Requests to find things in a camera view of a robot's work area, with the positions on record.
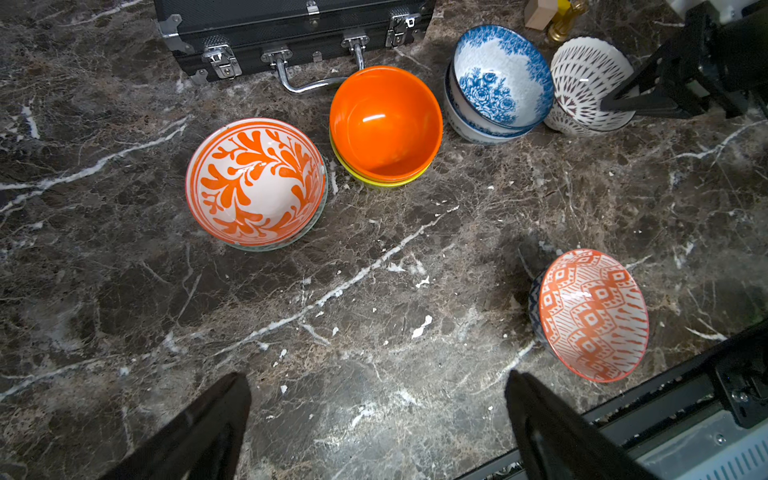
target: orange geometric pattern bowl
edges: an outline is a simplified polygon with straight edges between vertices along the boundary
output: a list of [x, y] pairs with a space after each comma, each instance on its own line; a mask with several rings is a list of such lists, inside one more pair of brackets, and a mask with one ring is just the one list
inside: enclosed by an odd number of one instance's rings
[[331, 104], [330, 130], [350, 167], [382, 183], [424, 170], [442, 143], [442, 112], [415, 75], [368, 67], [344, 81]]
[[211, 235], [242, 247], [301, 231], [320, 206], [326, 172], [320, 152], [295, 127], [247, 118], [214, 132], [187, 168], [187, 203]]
[[572, 250], [550, 265], [538, 314], [554, 354], [592, 382], [623, 379], [648, 346], [643, 293], [627, 269], [596, 250]]

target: marble countertop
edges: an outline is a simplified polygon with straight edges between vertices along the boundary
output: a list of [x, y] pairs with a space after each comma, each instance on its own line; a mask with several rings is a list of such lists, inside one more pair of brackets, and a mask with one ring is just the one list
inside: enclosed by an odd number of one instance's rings
[[[333, 93], [292, 97], [270, 73], [192, 85], [148, 0], [13, 4], [0, 14], [9, 478], [96, 478], [239, 370], [253, 404], [238, 478], [450, 479], [514, 446], [510, 368], [583, 411], [766, 312], [768, 122], [756, 111], [635, 118], [581, 139], [542, 125], [501, 147], [447, 127], [415, 183], [369, 190], [335, 166], [306, 237], [244, 253], [187, 209], [190, 156], [253, 116], [296, 125], [330, 155]], [[440, 92], [452, 46], [481, 23], [551, 56], [523, 6], [447, 0], [424, 41], [366, 60]], [[639, 66], [679, 27], [661, 0], [594, 0], [575, 34]], [[298, 84], [352, 70], [341, 58], [289, 73]], [[620, 382], [586, 382], [534, 341], [531, 276], [576, 247], [627, 266], [650, 310], [647, 354]]]

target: yellow bowl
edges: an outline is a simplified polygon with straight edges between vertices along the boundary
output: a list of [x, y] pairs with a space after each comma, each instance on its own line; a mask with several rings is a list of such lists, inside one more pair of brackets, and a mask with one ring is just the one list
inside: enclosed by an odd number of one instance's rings
[[395, 182], [395, 183], [392, 183], [392, 184], [384, 184], [384, 183], [382, 183], [382, 182], [378, 182], [378, 181], [376, 181], [376, 180], [371, 180], [371, 179], [369, 179], [369, 178], [366, 178], [366, 177], [364, 177], [363, 175], [361, 175], [361, 174], [359, 174], [358, 172], [356, 172], [354, 169], [352, 169], [352, 168], [351, 168], [351, 167], [350, 167], [350, 166], [349, 166], [349, 165], [348, 165], [348, 164], [347, 164], [347, 163], [344, 161], [344, 159], [343, 159], [343, 158], [341, 158], [341, 154], [339, 154], [339, 150], [336, 148], [336, 143], [334, 143], [334, 141], [333, 141], [333, 136], [332, 136], [332, 135], [330, 135], [330, 139], [331, 139], [331, 148], [333, 149], [333, 153], [336, 155], [336, 159], [339, 161], [339, 163], [341, 164], [341, 166], [342, 166], [342, 167], [344, 167], [344, 170], [346, 170], [347, 172], [349, 172], [349, 174], [350, 174], [350, 175], [352, 175], [353, 177], [355, 177], [357, 180], [360, 180], [360, 181], [361, 181], [361, 182], [363, 182], [364, 184], [373, 185], [374, 187], [387, 187], [387, 188], [392, 188], [392, 187], [401, 187], [401, 186], [403, 186], [403, 185], [405, 185], [405, 184], [409, 184], [409, 183], [413, 182], [415, 179], [417, 179], [417, 178], [421, 177], [421, 176], [422, 176], [422, 174], [423, 174], [424, 172], [426, 172], [426, 171], [427, 171], [427, 169], [429, 168], [429, 165], [431, 165], [431, 164], [432, 164], [432, 162], [430, 161], [430, 162], [429, 162], [429, 164], [427, 164], [427, 166], [426, 166], [426, 167], [424, 167], [424, 170], [421, 170], [420, 172], [416, 173], [416, 175], [414, 175], [413, 177], [410, 177], [410, 178], [408, 178], [408, 179], [406, 179], [406, 180], [401, 180], [401, 181], [399, 181], [399, 182]]

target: wooden block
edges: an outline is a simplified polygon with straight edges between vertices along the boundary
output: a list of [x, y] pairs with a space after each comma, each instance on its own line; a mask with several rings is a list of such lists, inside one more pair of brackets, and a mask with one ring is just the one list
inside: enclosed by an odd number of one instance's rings
[[525, 6], [525, 26], [544, 30], [558, 12], [558, 0], [530, 0]]

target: gold chess piece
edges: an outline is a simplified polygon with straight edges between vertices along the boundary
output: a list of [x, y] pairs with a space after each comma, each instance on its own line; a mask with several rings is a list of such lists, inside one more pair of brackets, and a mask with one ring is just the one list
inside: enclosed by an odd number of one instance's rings
[[565, 12], [563, 18], [557, 20], [552, 25], [549, 25], [547, 36], [557, 43], [563, 43], [568, 40], [568, 34], [571, 33], [576, 18], [586, 13], [588, 9], [588, 0], [572, 0], [571, 7]]

